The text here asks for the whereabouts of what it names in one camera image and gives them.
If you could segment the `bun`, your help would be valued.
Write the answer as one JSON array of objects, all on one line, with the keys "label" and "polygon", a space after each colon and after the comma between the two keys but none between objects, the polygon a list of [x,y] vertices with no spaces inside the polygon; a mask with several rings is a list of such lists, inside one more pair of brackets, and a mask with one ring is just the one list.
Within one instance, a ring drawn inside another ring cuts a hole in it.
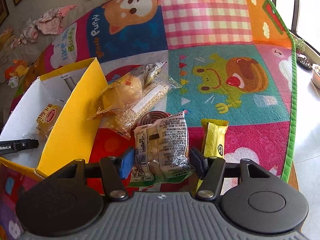
[{"label": "bun", "polygon": [[142,98],[144,82],[144,73],[129,72],[108,85],[92,101],[89,119],[102,119],[129,109]]}]

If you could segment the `white small plush toy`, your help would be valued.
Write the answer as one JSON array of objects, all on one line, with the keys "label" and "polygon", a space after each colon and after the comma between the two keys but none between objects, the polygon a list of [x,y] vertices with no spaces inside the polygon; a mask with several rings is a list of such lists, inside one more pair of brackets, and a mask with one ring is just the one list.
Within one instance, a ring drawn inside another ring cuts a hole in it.
[{"label": "white small plush toy", "polygon": [[12,76],[12,77],[9,79],[8,85],[9,85],[11,88],[16,88],[16,87],[19,85],[19,82],[20,82],[20,78],[19,78],[18,76]]}]

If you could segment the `small clear snack packet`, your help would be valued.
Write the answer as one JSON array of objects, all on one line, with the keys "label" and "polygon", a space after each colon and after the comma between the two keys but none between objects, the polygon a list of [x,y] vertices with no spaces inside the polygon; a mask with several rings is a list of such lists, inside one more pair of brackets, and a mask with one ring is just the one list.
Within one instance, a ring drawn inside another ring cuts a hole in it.
[{"label": "small clear snack packet", "polygon": [[166,65],[167,62],[153,62],[148,63],[145,65],[141,65],[139,67],[136,67],[135,69],[131,70],[131,74],[142,81],[143,88],[146,88],[154,78],[156,78],[164,65]]}]

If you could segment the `yellow cardboard box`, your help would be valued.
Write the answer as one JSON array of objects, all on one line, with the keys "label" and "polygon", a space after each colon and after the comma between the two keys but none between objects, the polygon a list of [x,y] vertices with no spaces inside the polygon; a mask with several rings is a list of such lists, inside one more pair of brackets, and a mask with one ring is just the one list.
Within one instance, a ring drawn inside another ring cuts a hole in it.
[{"label": "yellow cardboard box", "polygon": [[36,119],[54,101],[64,104],[48,139],[38,148],[1,158],[1,164],[40,180],[74,159],[89,161],[100,120],[91,120],[92,101],[107,81],[99,61],[87,59],[38,77],[9,116],[1,141],[25,139],[35,133]]}]

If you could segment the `biscuit ball snack bag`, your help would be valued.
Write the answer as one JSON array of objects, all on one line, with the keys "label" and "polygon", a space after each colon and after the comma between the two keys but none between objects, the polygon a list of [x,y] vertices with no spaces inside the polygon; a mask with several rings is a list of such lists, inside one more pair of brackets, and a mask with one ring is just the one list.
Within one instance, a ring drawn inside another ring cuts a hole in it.
[{"label": "biscuit ball snack bag", "polygon": [[130,187],[180,183],[195,172],[189,161],[189,134],[184,112],[138,126],[134,135],[136,152]]}]

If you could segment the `potted plants on sill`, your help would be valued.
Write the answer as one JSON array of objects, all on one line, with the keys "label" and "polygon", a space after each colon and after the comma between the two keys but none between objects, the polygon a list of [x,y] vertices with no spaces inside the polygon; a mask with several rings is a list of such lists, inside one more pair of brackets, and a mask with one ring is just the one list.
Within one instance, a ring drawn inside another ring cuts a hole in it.
[{"label": "potted plants on sill", "polygon": [[312,84],[319,90],[319,53],[312,49],[304,39],[295,35],[293,39],[296,46],[297,63],[312,72]]}]

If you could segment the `colourful cartoon play mat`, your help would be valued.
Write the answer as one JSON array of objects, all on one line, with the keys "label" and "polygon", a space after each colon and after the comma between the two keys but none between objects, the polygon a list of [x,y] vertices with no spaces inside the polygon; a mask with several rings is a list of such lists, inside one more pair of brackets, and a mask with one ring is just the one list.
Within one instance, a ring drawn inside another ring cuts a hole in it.
[{"label": "colourful cartoon play mat", "polygon": [[202,119],[228,121],[220,194],[197,198],[196,172],[149,187],[130,187],[131,173],[103,179],[100,159],[135,149],[138,127],[127,140],[101,128],[104,117],[89,161],[74,159],[40,180],[1,164],[1,239],[303,238],[308,205],[287,183],[295,46],[270,0],[107,0],[28,64],[14,108],[38,77],[92,58],[107,86],[136,67],[167,62],[156,78],[182,87],[148,112],[184,112],[189,151],[202,148]]}]

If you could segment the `brown coil disc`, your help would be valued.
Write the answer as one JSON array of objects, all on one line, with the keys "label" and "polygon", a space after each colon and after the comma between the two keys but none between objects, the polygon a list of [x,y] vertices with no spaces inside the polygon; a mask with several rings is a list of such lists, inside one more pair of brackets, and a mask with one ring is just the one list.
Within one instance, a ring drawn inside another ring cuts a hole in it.
[{"label": "brown coil disc", "polygon": [[169,117],[170,114],[163,111],[150,111],[144,114],[138,121],[137,126],[144,126],[153,124],[155,121],[159,119],[165,119]]}]

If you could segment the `orange plush toy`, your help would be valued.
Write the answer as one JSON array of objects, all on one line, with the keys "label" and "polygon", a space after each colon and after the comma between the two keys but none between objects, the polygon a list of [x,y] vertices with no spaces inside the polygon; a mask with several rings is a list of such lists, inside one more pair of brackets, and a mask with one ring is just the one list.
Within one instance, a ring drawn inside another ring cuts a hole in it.
[{"label": "orange plush toy", "polygon": [[5,79],[9,81],[11,77],[22,77],[29,71],[28,64],[23,60],[14,60],[13,65],[5,71]]}]

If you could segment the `yellow snack bar packet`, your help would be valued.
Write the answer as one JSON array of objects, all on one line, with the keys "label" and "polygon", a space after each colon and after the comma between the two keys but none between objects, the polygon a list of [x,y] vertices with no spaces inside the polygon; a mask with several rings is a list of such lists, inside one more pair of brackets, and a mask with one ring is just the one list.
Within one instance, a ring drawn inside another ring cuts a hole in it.
[{"label": "yellow snack bar packet", "polygon": [[[202,119],[204,137],[200,152],[205,157],[216,156],[224,159],[225,134],[228,129],[228,121],[216,119]],[[200,179],[197,185],[196,196],[200,199],[213,199],[220,194],[223,177],[219,178],[208,174]]]}]

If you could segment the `bun packet inside box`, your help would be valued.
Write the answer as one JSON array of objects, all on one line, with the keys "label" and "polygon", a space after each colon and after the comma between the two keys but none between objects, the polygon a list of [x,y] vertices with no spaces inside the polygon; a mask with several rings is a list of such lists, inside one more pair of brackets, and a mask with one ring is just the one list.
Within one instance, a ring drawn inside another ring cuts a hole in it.
[{"label": "bun packet inside box", "polygon": [[36,137],[39,140],[45,140],[49,137],[61,111],[63,109],[62,104],[49,103],[36,119]]}]

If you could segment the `sesame stick clear packet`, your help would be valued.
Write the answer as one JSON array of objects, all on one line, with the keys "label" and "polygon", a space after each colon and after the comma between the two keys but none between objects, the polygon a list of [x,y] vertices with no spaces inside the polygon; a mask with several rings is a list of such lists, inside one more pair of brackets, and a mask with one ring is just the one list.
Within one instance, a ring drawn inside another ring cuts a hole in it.
[{"label": "sesame stick clear packet", "polygon": [[172,77],[166,80],[156,78],[143,90],[141,99],[129,109],[104,118],[101,121],[101,128],[108,128],[129,140],[131,129],[136,126],[138,120],[165,97],[169,90],[181,87],[182,85]]}]

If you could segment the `pink baby clothes pile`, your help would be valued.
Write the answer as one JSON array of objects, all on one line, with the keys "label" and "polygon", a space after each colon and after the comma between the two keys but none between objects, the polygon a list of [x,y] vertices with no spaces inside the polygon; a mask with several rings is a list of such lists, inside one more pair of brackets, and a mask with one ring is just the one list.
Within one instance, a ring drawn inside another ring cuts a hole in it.
[{"label": "pink baby clothes pile", "polygon": [[44,35],[59,35],[62,30],[62,20],[69,11],[76,8],[76,5],[53,8],[47,10],[37,20],[27,20],[25,28],[21,31],[19,38],[14,38],[10,44],[11,49],[17,48],[20,44],[35,43],[39,33]]}]

